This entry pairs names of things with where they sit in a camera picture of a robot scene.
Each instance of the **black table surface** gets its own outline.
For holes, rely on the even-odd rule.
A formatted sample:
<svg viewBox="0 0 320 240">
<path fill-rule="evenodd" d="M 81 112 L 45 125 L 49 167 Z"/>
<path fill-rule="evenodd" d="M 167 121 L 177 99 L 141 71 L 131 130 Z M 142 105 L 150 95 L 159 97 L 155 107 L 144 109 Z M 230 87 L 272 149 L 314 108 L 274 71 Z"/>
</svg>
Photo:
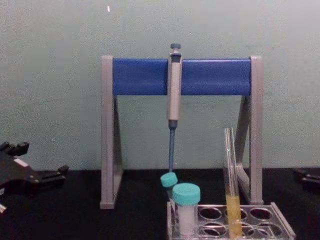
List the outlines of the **black table surface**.
<svg viewBox="0 0 320 240">
<path fill-rule="evenodd" d="M 0 217 L 0 240 L 165 240 L 167 195 L 160 184 L 165 172 L 125 171 L 113 210 L 99 209 L 100 171 L 70 171 L 63 188 L 33 198 L 2 197 L 7 211 Z M 181 182 L 200 186 L 200 204 L 225 204 L 221 169 L 175 172 Z M 304 192 L 292 169 L 263 170 L 263 200 L 277 204 L 297 240 L 320 239 L 320 195 Z"/>
</svg>

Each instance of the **yellow liquid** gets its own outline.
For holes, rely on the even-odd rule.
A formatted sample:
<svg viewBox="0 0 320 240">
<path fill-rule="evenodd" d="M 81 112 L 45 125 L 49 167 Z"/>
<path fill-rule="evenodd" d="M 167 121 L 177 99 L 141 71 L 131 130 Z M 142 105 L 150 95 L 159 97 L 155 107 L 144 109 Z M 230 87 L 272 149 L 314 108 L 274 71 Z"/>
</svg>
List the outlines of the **yellow liquid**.
<svg viewBox="0 0 320 240">
<path fill-rule="evenodd" d="M 226 210 L 228 215 L 229 238 L 242 237 L 241 210 L 239 196 L 226 195 Z"/>
</svg>

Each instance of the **gray stand leg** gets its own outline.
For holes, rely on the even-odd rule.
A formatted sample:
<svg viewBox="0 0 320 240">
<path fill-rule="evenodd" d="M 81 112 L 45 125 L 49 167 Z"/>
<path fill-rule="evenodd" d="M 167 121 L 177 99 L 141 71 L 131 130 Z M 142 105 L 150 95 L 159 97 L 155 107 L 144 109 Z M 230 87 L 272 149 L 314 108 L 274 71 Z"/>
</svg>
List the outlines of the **gray stand leg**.
<svg viewBox="0 0 320 240">
<path fill-rule="evenodd" d="M 101 59 L 101 209 L 113 209 L 122 178 L 117 101 L 113 96 L 113 57 Z"/>
<path fill-rule="evenodd" d="M 241 99 L 235 136 L 237 176 L 240 188 L 251 205 L 262 205 L 262 125 L 264 67 L 260 56 L 251 57 L 251 96 Z M 249 127 L 249 176 L 243 167 L 243 155 Z"/>
</svg>

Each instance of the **turquoise cap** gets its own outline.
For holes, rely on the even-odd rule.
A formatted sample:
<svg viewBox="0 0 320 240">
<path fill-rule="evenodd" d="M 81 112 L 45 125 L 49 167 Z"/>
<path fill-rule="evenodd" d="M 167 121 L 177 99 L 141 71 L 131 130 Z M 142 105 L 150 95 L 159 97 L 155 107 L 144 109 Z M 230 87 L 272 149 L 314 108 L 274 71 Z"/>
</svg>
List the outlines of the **turquoise cap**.
<svg viewBox="0 0 320 240">
<path fill-rule="evenodd" d="M 193 205 L 200 202 L 200 187 L 192 183 L 180 183 L 173 187 L 172 199 L 179 205 Z"/>
<path fill-rule="evenodd" d="M 168 172 L 160 177 L 161 184 L 164 188 L 172 187 L 177 184 L 178 178 L 174 172 Z"/>
</svg>

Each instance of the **test tube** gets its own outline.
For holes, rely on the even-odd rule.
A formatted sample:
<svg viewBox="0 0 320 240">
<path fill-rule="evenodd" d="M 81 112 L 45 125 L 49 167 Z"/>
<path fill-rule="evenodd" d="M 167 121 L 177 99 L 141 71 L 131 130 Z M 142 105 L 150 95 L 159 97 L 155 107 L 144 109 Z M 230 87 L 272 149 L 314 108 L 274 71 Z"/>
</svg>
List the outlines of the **test tube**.
<svg viewBox="0 0 320 240">
<path fill-rule="evenodd" d="M 229 238 L 242 237 L 241 209 L 236 169 L 234 131 L 224 129 L 225 161 L 223 168 L 226 210 L 228 213 Z"/>
<path fill-rule="evenodd" d="M 198 229 L 198 203 L 200 188 L 192 183 L 180 183 L 173 187 L 175 224 L 182 237 L 193 237 Z"/>
<path fill-rule="evenodd" d="M 160 181 L 166 193 L 168 194 L 168 198 L 171 204 L 171 208 L 173 212 L 175 212 L 175 202 L 172 199 L 172 189 L 177 184 L 178 178 L 174 172 L 167 172 L 160 177 Z"/>
</svg>

